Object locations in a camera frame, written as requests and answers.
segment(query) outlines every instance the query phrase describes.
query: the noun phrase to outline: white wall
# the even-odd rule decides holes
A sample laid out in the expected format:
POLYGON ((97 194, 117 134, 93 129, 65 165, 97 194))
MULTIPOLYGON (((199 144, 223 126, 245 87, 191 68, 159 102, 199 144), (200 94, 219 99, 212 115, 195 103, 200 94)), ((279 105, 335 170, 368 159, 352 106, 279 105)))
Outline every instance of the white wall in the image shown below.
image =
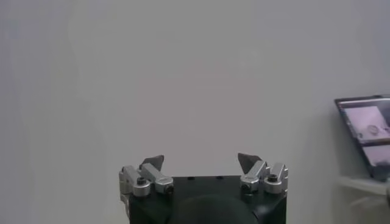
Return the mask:
POLYGON ((390 92, 388 10, 1 1, 0 223, 125 223, 121 166, 240 174, 237 152, 287 164, 288 223, 348 223, 334 180, 361 163, 332 100, 390 92))

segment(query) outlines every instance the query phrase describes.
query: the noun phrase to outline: metal clamp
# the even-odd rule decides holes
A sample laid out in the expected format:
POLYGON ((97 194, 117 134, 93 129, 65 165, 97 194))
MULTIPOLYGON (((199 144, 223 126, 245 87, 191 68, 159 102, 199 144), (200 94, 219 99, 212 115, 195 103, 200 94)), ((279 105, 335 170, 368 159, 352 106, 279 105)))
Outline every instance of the metal clamp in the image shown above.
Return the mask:
POLYGON ((151 192, 151 182, 141 177, 134 167, 125 166, 119 172, 119 189, 123 195, 145 197, 151 192))
POLYGON ((264 190, 270 194, 287 192, 288 169, 283 163, 275 163, 264 180, 264 190))
POLYGON ((173 178, 163 175, 152 164, 142 164, 141 175, 154 183, 158 193, 169 194, 173 191, 173 178))
POLYGON ((255 162, 249 172, 240 177, 240 186, 243 191, 255 192, 259 182, 269 173, 267 163, 261 160, 255 162))

